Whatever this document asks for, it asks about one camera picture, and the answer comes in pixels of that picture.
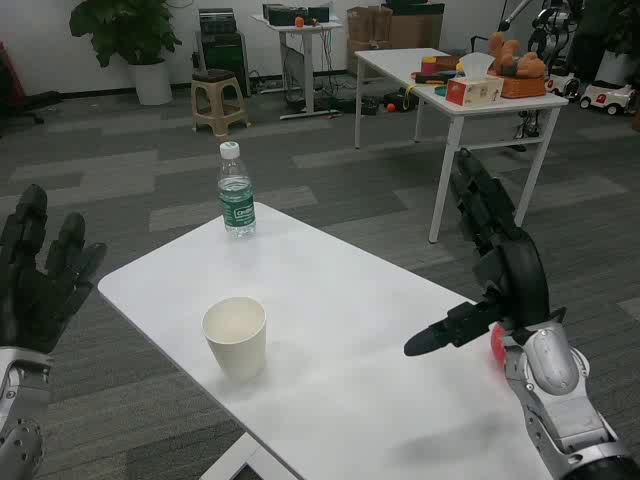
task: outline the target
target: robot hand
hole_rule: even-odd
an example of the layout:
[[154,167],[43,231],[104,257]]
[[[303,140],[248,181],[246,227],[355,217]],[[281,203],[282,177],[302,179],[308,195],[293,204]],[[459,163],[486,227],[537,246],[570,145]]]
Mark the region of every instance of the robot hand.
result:
[[463,303],[415,335],[408,356],[449,343],[461,347],[500,322],[505,375],[522,405],[532,443],[555,480],[639,480],[640,469],[586,391],[587,359],[562,327],[566,309],[549,311],[546,275],[535,243],[513,220],[499,180],[468,151],[457,154],[452,191],[465,238],[476,246],[474,274],[483,301]]
[[73,213],[51,244],[47,272],[39,272],[46,213],[47,195],[32,185],[0,236],[0,472],[12,480],[31,479],[42,462],[53,364],[46,354],[88,297],[106,254],[104,244],[84,249],[84,219]]

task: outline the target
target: plastic bottle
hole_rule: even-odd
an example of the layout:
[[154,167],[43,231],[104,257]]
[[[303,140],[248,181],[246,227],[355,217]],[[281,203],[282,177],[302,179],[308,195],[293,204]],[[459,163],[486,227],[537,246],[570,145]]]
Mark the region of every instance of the plastic bottle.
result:
[[253,206],[253,184],[240,159],[240,145],[225,142],[220,145],[218,194],[222,201],[224,226],[235,237],[246,237],[256,231]]

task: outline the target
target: white desk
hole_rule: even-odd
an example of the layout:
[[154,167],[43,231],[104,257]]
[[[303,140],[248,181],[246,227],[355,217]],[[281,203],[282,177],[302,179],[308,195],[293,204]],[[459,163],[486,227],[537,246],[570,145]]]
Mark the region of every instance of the white desk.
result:
[[[264,480],[549,478],[488,335],[403,354],[464,298],[264,205],[256,215],[247,241],[217,218],[98,287],[248,432],[203,479],[244,465]],[[244,386],[201,333],[207,309],[237,295],[267,312],[267,367]]]
[[305,25],[304,27],[274,27],[271,25],[262,15],[252,15],[251,18],[263,23],[271,30],[274,30],[280,35],[280,59],[282,61],[282,89],[266,90],[262,93],[281,92],[287,89],[287,82],[285,78],[285,60],[287,58],[287,33],[301,35],[302,45],[304,53],[304,92],[305,92],[305,105],[306,109],[303,113],[297,113],[293,115],[283,115],[280,120],[288,120],[292,118],[305,118],[315,117],[319,115],[327,115],[330,113],[339,113],[337,110],[322,110],[316,111],[314,105],[314,91],[313,91],[313,35],[320,34],[342,28],[342,24],[331,21],[328,23],[319,23],[313,27]]
[[[440,56],[445,55],[433,48],[414,48],[406,50],[371,50],[356,52],[358,57],[358,81],[356,90],[356,133],[355,133],[355,147],[360,148],[360,122],[362,111],[362,89],[363,89],[363,75],[364,66],[369,65],[376,69],[385,77],[392,78],[400,83],[404,87],[412,85],[414,81],[411,79],[413,72],[420,70],[420,64],[422,58],[425,56]],[[529,178],[525,184],[520,204],[515,216],[515,222],[517,225],[522,225],[522,220],[531,201],[533,195],[533,189],[542,168],[542,162],[547,153],[549,141],[553,135],[556,120],[560,113],[560,108],[567,105],[569,102],[565,98],[558,97],[556,95],[548,93],[544,97],[530,97],[522,99],[506,99],[501,98],[497,102],[490,105],[481,107],[461,107],[455,103],[448,102],[444,97],[436,95],[435,87],[431,85],[423,85],[413,92],[420,98],[418,106],[418,118],[416,120],[416,129],[414,134],[414,140],[417,142],[420,139],[420,121],[422,118],[422,109],[425,103],[432,105],[440,112],[449,117],[449,135],[447,137],[447,146],[444,154],[444,160],[442,162],[442,172],[440,173],[440,184],[438,187],[438,195],[436,197],[436,205],[433,212],[433,219],[431,221],[431,230],[429,232],[429,241],[435,243],[438,241],[438,232],[440,230],[440,221],[442,219],[442,211],[444,209],[444,202],[447,196],[447,188],[449,184],[449,177],[451,175],[451,166],[453,163],[453,156],[456,151],[461,148],[468,148],[470,150],[480,148],[495,148],[506,147],[509,145],[523,145],[523,144],[537,144],[536,155],[531,166]],[[524,138],[522,140],[505,140],[505,141],[493,141],[487,143],[475,143],[472,145],[462,145],[460,139],[462,137],[462,130],[464,127],[465,117],[468,116],[480,116],[480,115],[504,115],[513,114],[523,110],[540,110],[547,113],[546,120],[544,121],[544,129],[541,135],[537,138]]]

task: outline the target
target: gray carpet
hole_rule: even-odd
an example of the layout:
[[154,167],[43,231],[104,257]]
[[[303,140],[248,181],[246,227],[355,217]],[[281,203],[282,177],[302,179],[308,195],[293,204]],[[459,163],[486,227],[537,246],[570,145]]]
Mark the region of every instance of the gray carpet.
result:
[[[232,138],[260,201],[478,298],[471,246],[451,202],[440,243],[426,243],[444,117],[425,114],[418,145],[409,141],[415,114],[367,117],[366,147],[357,152],[353,115],[286,123],[277,120],[280,96],[249,104],[254,126],[234,129]],[[0,139],[0,217],[25,186],[41,184],[51,203],[48,240],[65,213],[84,214],[90,240],[109,245],[100,276],[197,227],[220,213],[218,158],[210,131],[193,133],[189,115],[181,91],[164,107],[143,108],[128,95],[99,97],[46,110],[42,126],[13,122]],[[500,127],[475,122],[470,135]],[[531,153],[492,150],[481,158],[519,195]],[[525,218],[552,304],[569,307],[571,341],[592,363],[593,401],[638,460],[639,160],[640,135],[629,117],[567,107]],[[54,354],[42,480],[196,479],[242,433],[97,294]]]

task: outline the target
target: paper cup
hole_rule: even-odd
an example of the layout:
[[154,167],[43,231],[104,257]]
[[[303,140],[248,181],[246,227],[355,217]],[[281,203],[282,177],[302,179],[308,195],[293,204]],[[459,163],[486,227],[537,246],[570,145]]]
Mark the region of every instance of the paper cup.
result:
[[215,304],[202,320],[202,332],[229,379],[244,382],[263,369],[267,319],[255,300],[237,297]]

